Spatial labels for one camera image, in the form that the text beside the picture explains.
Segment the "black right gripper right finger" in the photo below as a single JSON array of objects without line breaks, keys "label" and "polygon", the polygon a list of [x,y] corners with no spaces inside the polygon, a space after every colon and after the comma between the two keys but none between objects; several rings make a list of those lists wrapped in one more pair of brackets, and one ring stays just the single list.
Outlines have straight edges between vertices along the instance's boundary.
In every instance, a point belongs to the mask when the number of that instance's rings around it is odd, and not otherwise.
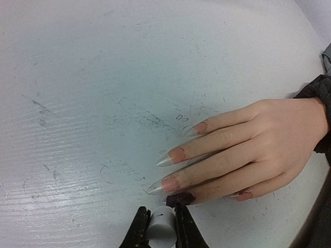
[{"label": "black right gripper right finger", "polygon": [[175,227],[178,248],[209,248],[189,209],[179,203],[175,206]]}]

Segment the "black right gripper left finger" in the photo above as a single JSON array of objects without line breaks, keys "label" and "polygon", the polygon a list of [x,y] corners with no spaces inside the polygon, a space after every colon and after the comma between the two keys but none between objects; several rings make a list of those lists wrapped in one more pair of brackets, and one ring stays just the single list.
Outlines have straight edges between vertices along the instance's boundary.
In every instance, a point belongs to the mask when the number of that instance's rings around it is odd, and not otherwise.
[{"label": "black right gripper left finger", "polygon": [[151,211],[140,206],[119,248],[149,248],[147,228],[151,220]]}]

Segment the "white nail polish cap brush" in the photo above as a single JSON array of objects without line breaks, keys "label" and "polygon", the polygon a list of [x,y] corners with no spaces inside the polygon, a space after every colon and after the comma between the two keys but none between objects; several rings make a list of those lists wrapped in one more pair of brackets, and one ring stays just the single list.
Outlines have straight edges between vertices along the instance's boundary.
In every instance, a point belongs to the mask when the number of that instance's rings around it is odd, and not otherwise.
[{"label": "white nail polish cap brush", "polygon": [[151,212],[151,219],[146,230],[150,247],[175,247],[177,236],[175,230],[175,212],[166,205],[166,197]]}]

